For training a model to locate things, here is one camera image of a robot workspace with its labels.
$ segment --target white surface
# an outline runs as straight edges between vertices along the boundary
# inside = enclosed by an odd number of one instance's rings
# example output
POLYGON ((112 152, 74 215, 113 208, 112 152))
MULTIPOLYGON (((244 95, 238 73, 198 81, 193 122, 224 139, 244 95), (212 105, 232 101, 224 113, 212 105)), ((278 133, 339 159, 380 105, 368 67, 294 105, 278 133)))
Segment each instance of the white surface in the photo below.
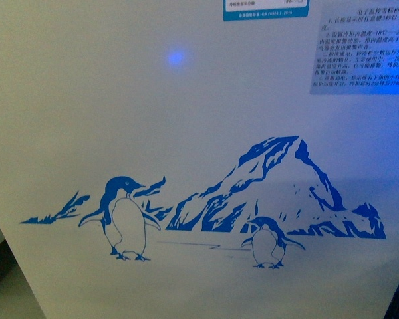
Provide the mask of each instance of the white surface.
MULTIPOLYGON (((399 282, 399 96, 309 94, 323 3, 223 22, 221 1, 0 1, 0 226, 47 318, 384 315, 399 282), (302 237, 305 251, 262 271, 251 251, 163 243, 238 247, 237 234, 148 227, 141 263, 110 256, 98 223, 19 224, 78 190, 77 213, 92 213, 119 175, 165 175, 155 199, 174 205, 293 135, 347 207, 377 207, 387 240, 302 237)), ((278 207, 295 172, 246 198, 278 207)))

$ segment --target blue penguin graphic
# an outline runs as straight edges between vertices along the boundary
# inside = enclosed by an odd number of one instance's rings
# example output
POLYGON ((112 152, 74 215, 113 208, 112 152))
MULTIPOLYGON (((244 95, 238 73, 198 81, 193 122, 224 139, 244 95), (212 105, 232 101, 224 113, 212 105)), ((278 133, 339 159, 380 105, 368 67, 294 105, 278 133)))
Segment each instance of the blue penguin graphic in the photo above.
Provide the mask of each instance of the blue penguin graphic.
POLYGON ((111 255, 117 255, 117 259, 127 260, 129 255, 136 255, 136 260, 149 260, 143 256, 146 248, 145 227, 151 225, 161 230, 156 218, 145 213, 132 199, 131 194, 141 187, 144 186, 130 177, 110 179, 99 208, 84 216, 78 224, 81 227, 89 221, 100 221, 111 245, 111 255))
POLYGON ((279 228, 278 223, 270 217, 256 217, 249 223, 258 226, 254 235, 242 242, 241 246, 251 245, 253 247, 253 257, 257 262, 255 267, 279 269, 284 266, 282 259, 285 256, 287 245, 295 245, 303 250, 306 248, 285 236, 283 230, 279 228))

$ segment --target blue wall sticker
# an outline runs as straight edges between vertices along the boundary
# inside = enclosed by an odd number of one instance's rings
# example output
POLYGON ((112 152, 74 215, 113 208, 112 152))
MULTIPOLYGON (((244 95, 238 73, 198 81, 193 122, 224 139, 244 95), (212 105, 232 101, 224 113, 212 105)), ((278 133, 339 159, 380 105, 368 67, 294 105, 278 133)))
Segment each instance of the blue wall sticker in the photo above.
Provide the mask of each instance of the blue wall sticker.
MULTIPOLYGON (((375 207, 364 203, 353 209, 345 207, 342 195, 309 156, 306 142, 298 136, 269 138, 255 144, 243 154, 237 165, 218 183, 205 191, 193 193, 171 207, 152 207, 150 197, 158 194, 166 178, 149 187, 130 177, 113 177, 105 185, 98 209, 78 222, 81 227, 96 221, 102 225, 111 255, 117 259, 148 261, 144 256, 147 246, 146 227, 166 231, 207 231, 245 234, 239 250, 251 249, 257 268, 278 269, 283 266, 287 247, 305 250, 300 240, 293 237, 320 236, 357 237, 361 239, 386 239, 384 225, 375 207), (293 184, 288 198, 296 200, 298 207, 286 211, 260 209, 265 198, 249 189, 268 185, 273 169, 294 161, 312 173, 316 180, 304 187, 293 184)), ((58 219, 76 217, 89 196, 75 196, 54 216, 40 219, 31 217, 21 223, 51 224, 58 219)), ((219 244, 183 243, 204 245, 219 249, 219 244)))

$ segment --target blue label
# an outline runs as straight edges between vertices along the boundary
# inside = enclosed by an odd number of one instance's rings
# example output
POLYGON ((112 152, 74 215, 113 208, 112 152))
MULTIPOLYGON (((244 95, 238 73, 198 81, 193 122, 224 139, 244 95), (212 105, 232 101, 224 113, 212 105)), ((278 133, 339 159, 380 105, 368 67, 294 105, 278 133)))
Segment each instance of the blue label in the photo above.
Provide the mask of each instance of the blue label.
POLYGON ((309 0, 223 0, 223 20, 307 17, 309 0))

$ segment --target iceberg graphic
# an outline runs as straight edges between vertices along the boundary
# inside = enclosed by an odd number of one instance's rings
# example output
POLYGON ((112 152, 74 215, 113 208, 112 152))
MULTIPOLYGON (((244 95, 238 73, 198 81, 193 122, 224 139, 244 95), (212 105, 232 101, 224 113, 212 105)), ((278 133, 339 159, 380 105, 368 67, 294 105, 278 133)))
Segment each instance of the iceberg graphic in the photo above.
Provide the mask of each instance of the iceberg graphic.
POLYGON ((323 236, 327 233, 336 237, 385 239, 384 225, 375 207, 364 203, 347 209, 328 175, 309 155, 306 142, 298 136, 269 138, 254 145, 219 183, 202 193, 190 195, 169 211, 166 229, 253 233, 256 228, 248 221, 260 215, 278 219, 288 235, 323 236), (251 187, 257 190, 260 185, 269 188, 273 172, 278 169, 301 170, 313 178, 302 187, 301 183, 291 184, 292 188, 284 192, 283 199, 272 199, 273 205, 281 201, 280 210, 256 211, 252 215, 246 210, 250 200, 241 192, 251 187))

